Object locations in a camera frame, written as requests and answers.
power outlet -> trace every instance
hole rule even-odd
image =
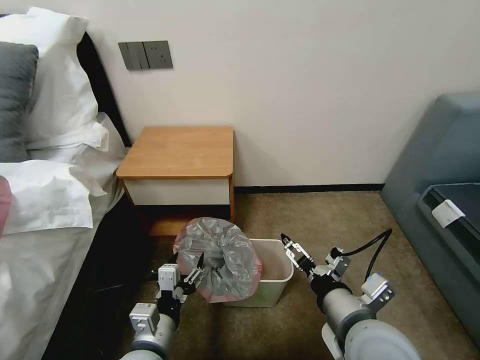
[[[174,65],[167,40],[143,41],[143,48],[150,69],[173,69]]]

wooden tabletop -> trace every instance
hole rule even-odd
[[[116,175],[120,179],[223,179],[234,168],[231,126],[147,126]]]

floor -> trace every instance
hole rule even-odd
[[[331,247],[352,250],[393,228],[374,271],[388,278],[396,296],[378,314],[403,332],[422,359],[480,359],[461,323],[433,283],[378,192],[254,194],[236,197],[237,224],[251,238],[299,242],[320,263]],[[343,280],[360,294],[373,250],[352,256]],[[152,269],[163,264],[171,246],[158,243]],[[142,286],[138,302],[151,302],[154,283]],[[305,275],[295,272],[273,308],[208,305],[195,294],[182,307],[173,359],[331,359],[321,338],[325,323]],[[133,331],[124,334],[126,351]]]

pink plastic bag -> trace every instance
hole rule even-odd
[[[0,237],[4,232],[5,222],[9,214],[10,204],[12,203],[12,191],[9,182],[3,176],[0,176]]]
[[[246,299],[260,282],[262,263],[252,242],[235,224],[199,217],[190,221],[175,239],[180,272],[189,274],[204,254],[205,273],[197,291],[208,303]]]

wall switch panel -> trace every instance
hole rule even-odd
[[[119,42],[121,56],[128,70],[173,69],[169,42]]]

